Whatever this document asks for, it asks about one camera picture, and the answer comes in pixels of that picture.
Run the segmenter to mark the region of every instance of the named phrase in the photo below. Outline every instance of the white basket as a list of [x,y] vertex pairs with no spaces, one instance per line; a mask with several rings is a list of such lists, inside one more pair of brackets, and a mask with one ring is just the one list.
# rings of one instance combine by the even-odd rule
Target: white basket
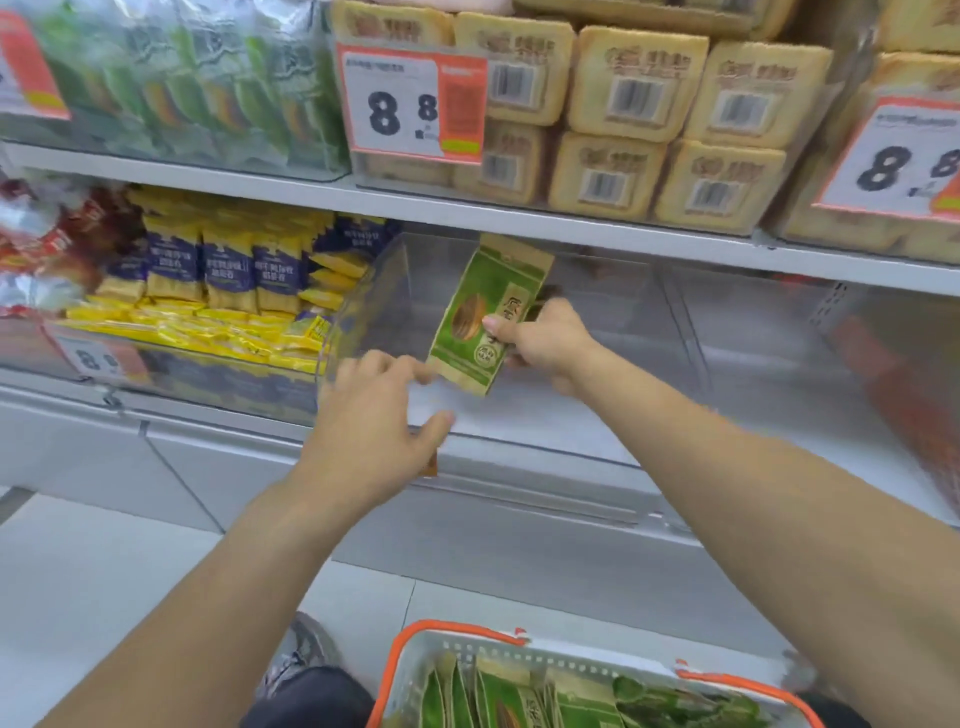
[[478,655],[523,663],[542,677],[548,667],[566,669],[582,677],[610,682],[618,675],[647,685],[681,688],[701,694],[742,693],[757,703],[778,728],[823,728],[823,723],[801,700],[779,688],[731,675],[692,672],[684,664],[669,669],[642,657],[582,647],[554,640],[533,639],[523,630],[516,635],[484,627],[433,620],[418,621],[394,640],[367,728],[419,728],[420,702],[427,672],[445,652],[453,652],[470,684]]

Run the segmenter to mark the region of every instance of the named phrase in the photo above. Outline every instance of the orange basket handle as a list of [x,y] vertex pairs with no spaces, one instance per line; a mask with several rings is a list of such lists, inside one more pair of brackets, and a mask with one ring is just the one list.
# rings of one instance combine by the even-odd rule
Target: orange basket handle
[[435,632],[459,632],[462,635],[474,635],[476,637],[486,637],[489,640],[497,640],[506,644],[513,644],[521,647],[528,642],[526,638],[511,637],[502,632],[496,632],[486,627],[478,627],[475,624],[462,624],[458,621],[440,621],[438,619],[421,619],[415,621],[403,628],[396,636],[394,643],[390,646],[390,654],[387,656],[387,666],[383,668],[383,679],[380,681],[380,692],[376,696],[376,702],[373,704],[373,712],[367,719],[367,728],[377,728],[383,719],[383,712],[387,708],[387,699],[390,697],[390,690],[394,684],[396,675],[396,665],[400,661],[400,653],[410,639],[418,632],[433,630]]
[[735,675],[724,675],[719,672],[692,672],[688,669],[677,669],[675,671],[677,677],[682,677],[684,680],[697,680],[701,683],[726,685],[730,688],[758,692],[761,695],[782,700],[784,703],[792,705],[803,713],[806,722],[810,724],[811,728],[824,728],[823,721],[813,712],[813,709],[792,692],[782,691],[780,688],[774,688],[772,685],[766,685],[765,683],[758,683],[756,680],[748,680],[745,677],[736,677]]

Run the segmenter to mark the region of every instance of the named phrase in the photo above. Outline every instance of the gray sneaker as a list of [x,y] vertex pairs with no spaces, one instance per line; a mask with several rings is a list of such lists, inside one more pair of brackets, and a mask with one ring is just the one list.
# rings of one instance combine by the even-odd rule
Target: gray sneaker
[[255,697],[257,700],[272,698],[283,683],[308,667],[326,665],[340,665],[336,644],[315,619],[297,612],[256,688]]

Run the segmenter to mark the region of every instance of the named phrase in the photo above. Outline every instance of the hand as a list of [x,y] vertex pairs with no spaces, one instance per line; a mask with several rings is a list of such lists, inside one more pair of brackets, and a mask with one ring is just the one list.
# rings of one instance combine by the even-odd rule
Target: hand
[[285,478],[298,493],[298,507],[317,502],[359,520],[413,480],[454,421],[452,412],[438,412],[417,434],[407,427],[407,384],[433,377],[412,356],[370,351],[342,360],[336,381],[321,390],[313,432]]
[[577,362],[596,342],[567,299],[550,299],[536,321],[517,323],[500,316],[483,320],[487,333],[516,346],[507,364],[530,364],[543,370],[558,392],[574,395],[573,372]]

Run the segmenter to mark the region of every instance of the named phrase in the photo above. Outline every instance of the person's left arm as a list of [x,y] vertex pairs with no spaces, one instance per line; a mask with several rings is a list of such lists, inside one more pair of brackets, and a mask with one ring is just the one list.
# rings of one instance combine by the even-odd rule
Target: person's left arm
[[38,728],[236,726],[333,548],[444,441],[449,412],[407,428],[407,384],[430,377],[383,352],[341,362],[297,465]]

